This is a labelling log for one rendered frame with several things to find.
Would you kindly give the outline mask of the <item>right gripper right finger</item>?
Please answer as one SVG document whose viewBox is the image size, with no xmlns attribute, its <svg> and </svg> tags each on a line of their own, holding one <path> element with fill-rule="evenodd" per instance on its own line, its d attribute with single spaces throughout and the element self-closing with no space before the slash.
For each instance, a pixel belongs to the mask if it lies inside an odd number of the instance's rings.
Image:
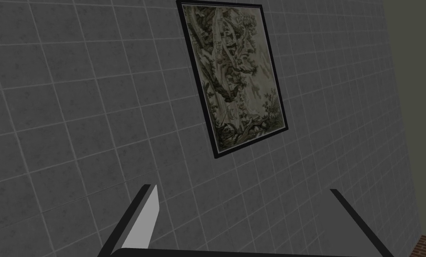
<svg viewBox="0 0 426 257">
<path fill-rule="evenodd" d="M 323 191 L 320 220 L 333 256 L 394 257 L 337 189 Z"/>
</svg>

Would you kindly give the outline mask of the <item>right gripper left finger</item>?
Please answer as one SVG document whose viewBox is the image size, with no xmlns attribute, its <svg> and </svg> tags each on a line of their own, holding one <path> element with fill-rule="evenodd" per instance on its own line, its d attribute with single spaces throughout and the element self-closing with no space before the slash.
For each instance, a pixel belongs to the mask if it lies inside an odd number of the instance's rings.
<svg viewBox="0 0 426 257">
<path fill-rule="evenodd" d="M 142 250 L 149 246 L 159 210 L 157 185 L 143 185 L 97 257 L 142 257 Z"/>
</svg>

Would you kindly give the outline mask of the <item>black framed landscape picture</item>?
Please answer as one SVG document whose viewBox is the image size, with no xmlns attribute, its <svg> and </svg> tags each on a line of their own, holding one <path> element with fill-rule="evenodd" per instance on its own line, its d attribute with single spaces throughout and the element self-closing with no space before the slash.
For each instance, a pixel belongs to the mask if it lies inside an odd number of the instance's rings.
<svg viewBox="0 0 426 257">
<path fill-rule="evenodd" d="M 176 5 L 214 157 L 287 131 L 263 5 Z"/>
</svg>

